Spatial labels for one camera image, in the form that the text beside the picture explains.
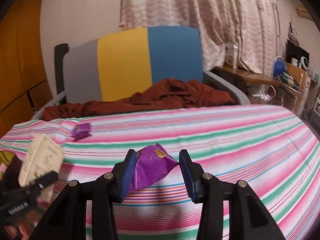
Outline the grey yellow blue headboard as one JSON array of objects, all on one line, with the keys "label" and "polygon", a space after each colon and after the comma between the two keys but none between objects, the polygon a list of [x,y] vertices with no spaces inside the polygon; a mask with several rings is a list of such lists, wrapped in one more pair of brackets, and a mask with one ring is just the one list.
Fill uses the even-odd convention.
[{"label": "grey yellow blue headboard", "polygon": [[71,49],[63,58],[68,103],[116,101],[163,79],[203,81],[199,32],[157,26],[102,36]]}]

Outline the patterned pink curtain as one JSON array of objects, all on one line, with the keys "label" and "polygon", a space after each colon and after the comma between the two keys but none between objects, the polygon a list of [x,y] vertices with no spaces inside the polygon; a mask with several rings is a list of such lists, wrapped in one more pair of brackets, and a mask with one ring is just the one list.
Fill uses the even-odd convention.
[{"label": "patterned pink curtain", "polygon": [[268,0],[121,0],[120,30],[180,25],[199,31],[203,67],[225,64],[225,46],[239,47],[238,66],[271,75],[274,27]]}]

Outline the white carton on table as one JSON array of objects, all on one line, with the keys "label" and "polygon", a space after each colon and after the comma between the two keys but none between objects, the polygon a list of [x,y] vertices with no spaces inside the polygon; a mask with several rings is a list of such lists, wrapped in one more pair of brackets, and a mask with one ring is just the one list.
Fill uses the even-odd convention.
[{"label": "white carton on table", "polygon": [[225,43],[225,64],[238,69],[239,46],[233,42]]}]

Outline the wooden wardrobe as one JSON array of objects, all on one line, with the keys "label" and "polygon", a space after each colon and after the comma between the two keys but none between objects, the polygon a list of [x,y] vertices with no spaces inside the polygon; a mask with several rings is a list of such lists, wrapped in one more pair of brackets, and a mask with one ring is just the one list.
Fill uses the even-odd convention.
[{"label": "wooden wardrobe", "polygon": [[41,5],[8,0],[1,7],[1,135],[53,98],[41,52]]}]

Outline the wooden side table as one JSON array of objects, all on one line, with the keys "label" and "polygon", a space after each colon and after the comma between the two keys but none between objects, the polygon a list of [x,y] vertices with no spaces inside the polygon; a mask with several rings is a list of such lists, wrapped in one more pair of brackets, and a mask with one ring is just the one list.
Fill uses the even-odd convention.
[{"label": "wooden side table", "polygon": [[275,77],[266,74],[255,74],[243,69],[235,69],[231,66],[215,67],[212,72],[230,82],[232,85],[235,85],[235,87],[244,93],[247,92],[247,87],[250,85],[267,85],[272,86],[273,88],[280,88],[281,91],[291,94],[295,99],[302,99],[303,97],[302,92],[299,92]]}]

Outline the cream patterned box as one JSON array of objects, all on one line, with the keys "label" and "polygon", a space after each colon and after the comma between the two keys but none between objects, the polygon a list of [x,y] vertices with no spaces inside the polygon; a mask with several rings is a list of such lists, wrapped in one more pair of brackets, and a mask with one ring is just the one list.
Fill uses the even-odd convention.
[{"label": "cream patterned box", "polygon": [[18,182],[21,187],[51,171],[59,173],[65,150],[45,134],[35,135],[25,156]]}]

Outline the dark red blanket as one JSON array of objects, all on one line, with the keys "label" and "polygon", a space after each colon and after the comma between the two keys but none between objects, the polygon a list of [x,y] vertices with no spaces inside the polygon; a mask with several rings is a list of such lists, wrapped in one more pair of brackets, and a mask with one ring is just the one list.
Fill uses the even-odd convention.
[{"label": "dark red blanket", "polygon": [[66,103],[46,107],[41,119],[83,118],[121,113],[156,111],[180,108],[214,107],[235,105],[235,100],[226,91],[202,84],[197,80],[184,82],[177,79],[163,79],[131,97],[117,101],[89,101],[87,103]]}]

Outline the small purple candy wrapper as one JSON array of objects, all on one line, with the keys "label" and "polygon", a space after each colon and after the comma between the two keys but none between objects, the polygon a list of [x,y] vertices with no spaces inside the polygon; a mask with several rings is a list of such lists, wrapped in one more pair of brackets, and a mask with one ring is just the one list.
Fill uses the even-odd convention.
[{"label": "small purple candy wrapper", "polygon": [[71,131],[71,137],[75,140],[84,139],[91,135],[91,124],[90,123],[83,123],[77,124],[73,127]]}]

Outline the wall air conditioner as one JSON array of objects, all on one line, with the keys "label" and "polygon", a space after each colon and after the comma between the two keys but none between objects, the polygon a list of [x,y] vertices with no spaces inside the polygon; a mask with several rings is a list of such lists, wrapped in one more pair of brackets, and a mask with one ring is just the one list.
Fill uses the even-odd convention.
[{"label": "wall air conditioner", "polygon": [[304,19],[313,21],[311,15],[309,14],[307,9],[303,5],[298,4],[296,7],[296,11],[297,11],[297,14],[300,18],[304,18]]}]

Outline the gold metal tin box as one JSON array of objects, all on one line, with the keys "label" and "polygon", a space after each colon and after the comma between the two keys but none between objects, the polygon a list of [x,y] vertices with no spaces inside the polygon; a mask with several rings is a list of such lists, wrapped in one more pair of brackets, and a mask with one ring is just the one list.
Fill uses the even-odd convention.
[{"label": "gold metal tin box", "polygon": [[1,188],[11,190],[19,188],[18,176],[22,166],[22,161],[14,152],[1,151]]}]

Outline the black foam roll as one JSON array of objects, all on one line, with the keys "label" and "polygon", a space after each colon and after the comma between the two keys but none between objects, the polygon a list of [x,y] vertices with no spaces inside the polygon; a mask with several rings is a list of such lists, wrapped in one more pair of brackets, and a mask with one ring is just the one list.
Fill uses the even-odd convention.
[{"label": "black foam roll", "polygon": [[61,43],[54,47],[55,83],[57,94],[64,91],[63,81],[63,57],[69,52],[67,43]]}]

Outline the purple snack packet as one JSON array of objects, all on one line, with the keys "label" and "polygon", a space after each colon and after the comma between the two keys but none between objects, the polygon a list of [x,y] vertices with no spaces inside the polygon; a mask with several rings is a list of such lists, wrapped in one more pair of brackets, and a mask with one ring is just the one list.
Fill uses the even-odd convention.
[{"label": "purple snack packet", "polygon": [[161,144],[144,147],[137,152],[136,168],[129,192],[152,186],[165,178],[177,165],[178,162]]}]

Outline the striped pink green bedsheet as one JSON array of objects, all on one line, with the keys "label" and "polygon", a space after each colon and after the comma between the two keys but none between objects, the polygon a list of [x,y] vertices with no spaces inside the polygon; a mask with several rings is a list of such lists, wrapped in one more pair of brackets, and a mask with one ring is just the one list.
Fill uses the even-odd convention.
[{"label": "striped pink green bedsheet", "polygon": [[[77,124],[91,135],[75,140]],[[204,171],[222,181],[245,180],[286,239],[304,239],[319,215],[319,140],[291,111],[248,105],[164,110],[16,124],[1,149],[24,158],[35,135],[65,150],[58,194],[73,179],[95,180],[124,160],[129,149],[161,144],[174,158],[186,149]]]}]

